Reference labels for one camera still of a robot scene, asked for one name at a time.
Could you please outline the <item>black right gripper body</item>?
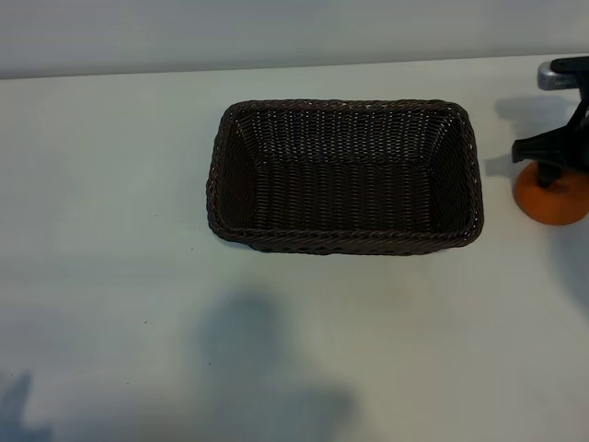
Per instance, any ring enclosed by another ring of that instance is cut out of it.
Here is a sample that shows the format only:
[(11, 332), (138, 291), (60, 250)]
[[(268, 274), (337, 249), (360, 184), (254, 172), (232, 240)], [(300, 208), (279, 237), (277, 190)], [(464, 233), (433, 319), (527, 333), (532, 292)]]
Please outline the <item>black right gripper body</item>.
[(582, 99), (564, 127), (561, 146), (561, 169), (567, 171), (588, 170), (588, 99)]

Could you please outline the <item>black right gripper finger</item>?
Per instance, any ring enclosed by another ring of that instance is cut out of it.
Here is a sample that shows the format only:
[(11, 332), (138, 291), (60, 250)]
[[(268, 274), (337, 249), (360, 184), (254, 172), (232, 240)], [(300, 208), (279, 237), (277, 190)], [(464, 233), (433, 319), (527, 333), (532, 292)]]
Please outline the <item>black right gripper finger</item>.
[(526, 139), (515, 140), (512, 145), (512, 161), (524, 160), (546, 164), (571, 164), (570, 143), (572, 131), (558, 128)]
[(547, 163), (537, 163), (537, 184), (540, 188), (548, 188), (560, 179), (560, 168)]

